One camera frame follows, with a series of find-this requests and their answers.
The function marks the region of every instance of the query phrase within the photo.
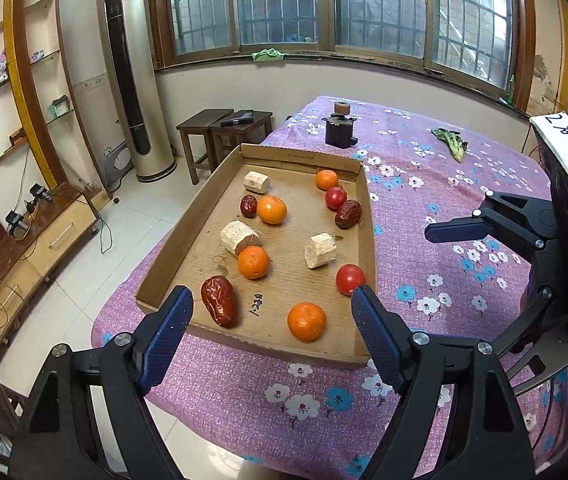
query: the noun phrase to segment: cardboard tray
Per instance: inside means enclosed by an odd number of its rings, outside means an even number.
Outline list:
[[[324,203],[324,192],[315,186],[315,173],[330,168],[349,198],[361,203],[361,221],[339,229],[335,213]],[[280,226],[259,217],[244,218],[241,197],[248,194],[243,178],[249,171],[270,177],[267,194],[280,197],[288,209]],[[237,259],[222,245],[220,232],[241,220],[260,233],[271,267],[260,280],[247,280],[237,269]],[[310,236],[328,232],[336,237],[337,259],[308,269],[304,243]],[[337,291],[335,274],[347,263],[358,264],[375,290],[375,242],[366,176],[359,161],[337,155],[243,144],[222,162],[179,220],[144,278],[136,295],[146,313],[156,311],[175,285],[193,293],[194,313],[188,332],[234,348],[294,362],[339,368],[365,365],[368,352],[350,311],[350,298]],[[240,323],[233,329],[218,326],[201,299],[204,280],[225,275],[233,284],[240,308]],[[263,304],[254,304],[256,294]],[[288,330],[286,317],[293,305],[311,301],[327,316],[324,334],[304,343]]]

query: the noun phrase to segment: white root piece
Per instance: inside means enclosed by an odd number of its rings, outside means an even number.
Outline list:
[[[249,171],[244,177],[244,187],[255,193],[266,193],[270,186],[270,177],[257,171]]]
[[[239,256],[249,245],[261,245],[257,231],[254,231],[243,222],[234,220],[222,229],[222,244],[229,252]]]
[[[304,245],[304,257],[309,269],[323,266],[337,256],[335,238],[328,233],[311,236]]]

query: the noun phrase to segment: purple bedsheet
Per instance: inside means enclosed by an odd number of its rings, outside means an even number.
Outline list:
[[[428,243],[424,227],[467,216],[487,189],[548,198],[546,175],[533,160],[494,140],[363,102],[351,102],[358,144],[350,150],[333,148],[323,142],[321,118],[330,115],[336,100],[317,98],[264,144],[361,160],[373,208],[382,303],[411,328],[494,338],[519,314],[530,266],[490,237]],[[437,127],[461,131],[468,141],[460,164],[430,133]],[[118,332],[131,332],[142,319],[134,294],[160,247],[161,242],[104,305],[92,329],[94,347]],[[556,460],[568,446],[568,369],[557,375],[555,384],[552,414],[542,436],[548,384],[519,398],[531,443],[539,439],[537,466]],[[418,474],[436,462],[451,397],[452,388],[443,386]],[[361,474],[398,396],[382,383],[371,361],[358,370],[310,367],[186,335],[163,383],[147,399],[247,460],[329,479]]]

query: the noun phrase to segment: cherry tomato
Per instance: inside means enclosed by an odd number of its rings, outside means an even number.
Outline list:
[[[333,211],[337,211],[339,206],[346,202],[346,191],[342,186],[332,186],[326,191],[326,196],[324,200],[326,200],[326,205],[328,209],[332,209]]]
[[[366,283],[364,271],[353,264],[341,266],[335,276],[337,290],[346,296],[351,296],[353,291]]]

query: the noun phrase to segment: blue gripper pad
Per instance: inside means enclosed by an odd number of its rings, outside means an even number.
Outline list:
[[[408,386],[405,369],[411,361],[411,330],[401,317],[386,311],[368,285],[355,289],[350,308],[382,381],[403,394]]]
[[[185,286],[176,286],[160,309],[142,319],[134,331],[136,384],[145,396],[161,384],[181,338],[193,316],[193,295]]]

